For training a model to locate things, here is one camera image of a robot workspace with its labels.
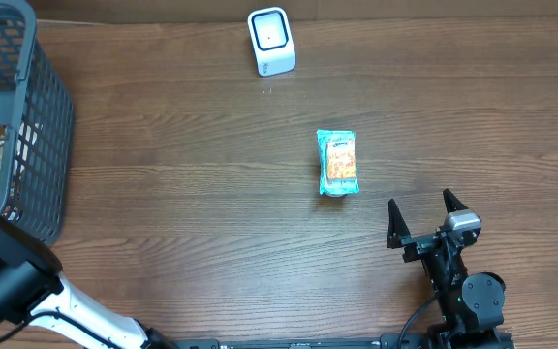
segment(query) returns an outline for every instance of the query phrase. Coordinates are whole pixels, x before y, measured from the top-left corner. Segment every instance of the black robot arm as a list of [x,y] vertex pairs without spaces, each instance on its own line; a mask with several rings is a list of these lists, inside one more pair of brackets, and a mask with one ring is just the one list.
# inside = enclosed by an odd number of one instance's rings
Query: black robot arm
[[491,272],[469,276],[460,256],[464,247],[477,242],[481,219],[449,189],[443,196],[445,222],[436,232],[418,237],[411,236],[395,201],[388,202],[387,247],[404,248],[406,263],[421,260],[443,313],[444,323],[428,329],[424,346],[513,348],[512,337],[496,330],[503,324],[503,279]]

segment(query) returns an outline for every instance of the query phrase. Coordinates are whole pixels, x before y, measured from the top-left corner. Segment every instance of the gray wire basket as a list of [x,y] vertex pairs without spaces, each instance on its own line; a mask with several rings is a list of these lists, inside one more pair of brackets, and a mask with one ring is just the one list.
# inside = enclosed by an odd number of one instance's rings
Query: gray wire basket
[[75,115],[23,0],[0,0],[0,214],[46,244],[61,234]]

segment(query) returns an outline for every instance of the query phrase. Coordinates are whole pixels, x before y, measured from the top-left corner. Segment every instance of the wood grain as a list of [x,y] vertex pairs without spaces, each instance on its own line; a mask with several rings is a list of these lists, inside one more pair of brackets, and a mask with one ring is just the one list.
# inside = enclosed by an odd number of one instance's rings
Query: wood grain
[[558,0],[29,0],[38,18],[97,23],[245,22],[269,6],[291,20],[558,16]]
[[[385,248],[387,201],[428,233],[449,187],[484,221],[469,271],[508,284],[503,331],[558,348],[558,17],[293,34],[297,68],[262,79],[241,24],[41,31],[77,108],[69,278],[174,339],[396,333],[431,291]],[[356,131],[360,194],[318,196],[321,128]]]

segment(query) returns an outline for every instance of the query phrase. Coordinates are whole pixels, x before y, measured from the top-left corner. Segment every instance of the food package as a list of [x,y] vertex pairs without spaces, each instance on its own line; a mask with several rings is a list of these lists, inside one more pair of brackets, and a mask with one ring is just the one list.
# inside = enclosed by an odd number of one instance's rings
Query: food package
[[352,131],[318,130],[321,195],[358,193],[355,137]]

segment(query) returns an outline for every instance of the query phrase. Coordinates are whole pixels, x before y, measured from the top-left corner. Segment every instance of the black cable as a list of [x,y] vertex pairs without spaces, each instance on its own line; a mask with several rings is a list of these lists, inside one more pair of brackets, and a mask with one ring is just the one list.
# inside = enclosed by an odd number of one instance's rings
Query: black cable
[[455,330],[453,330],[450,334],[446,335],[445,338],[443,339],[443,345],[444,348],[449,347],[450,341],[451,339],[456,335],[461,333],[462,331],[459,328],[455,328]]
[[449,259],[449,276],[451,277],[451,282],[449,283],[449,285],[452,285],[453,280],[455,279],[455,270],[453,269],[453,256],[451,255],[451,242],[449,236],[445,236],[444,244],[447,252],[447,258]]
[[399,338],[397,338],[397,349],[402,349],[402,341],[404,340],[404,335],[406,335],[406,332],[408,331],[408,329],[410,329],[411,326],[413,326],[413,323],[415,322],[415,320],[421,315],[421,313],[423,311],[425,311],[425,309],[427,309],[428,306],[430,306],[439,297],[440,297],[439,292],[435,291],[434,296],[432,296],[431,299],[427,300],[419,309],[417,309],[417,311],[415,311],[415,313],[411,316],[411,318],[408,319],[406,324],[404,324],[404,328],[402,329],[402,333],[399,335]]
[[0,337],[0,344],[3,343],[3,342],[5,342],[6,340],[12,338],[15,334],[21,332],[21,331],[22,331],[24,328],[26,328],[32,321],[34,321],[34,320],[36,320],[36,319],[38,319],[38,318],[40,318],[40,317],[43,317],[43,316],[52,316],[52,317],[54,317],[55,319],[62,319],[62,320],[64,320],[65,322],[69,323],[70,325],[72,325],[72,326],[76,327],[77,329],[79,329],[81,332],[83,332],[83,333],[85,333],[85,334],[91,336],[91,337],[94,338],[96,341],[98,341],[98,342],[100,342],[101,344],[105,345],[107,348],[110,348],[110,349],[121,349],[119,346],[113,344],[111,341],[102,339],[102,338],[100,338],[99,336],[97,336],[95,333],[89,331],[85,326],[83,326],[82,324],[80,324],[77,320],[72,319],[72,318],[70,318],[70,317],[68,317],[68,316],[66,316],[66,315],[64,315],[64,314],[62,314],[62,313],[60,313],[60,312],[57,312],[57,311],[44,311],[44,312],[38,313],[38,314],[36,314],[36,315],[31,315],[31,316],[26,317],[26,318],[23,320],[23,323],[22,323],[22,324],[18,325],[17,327],[15,327],[14,329],[12,329],[10,332],[8,332],[8,333],[6,333],[6,334],[4,334],[4,335],[2,335],[2,336]]

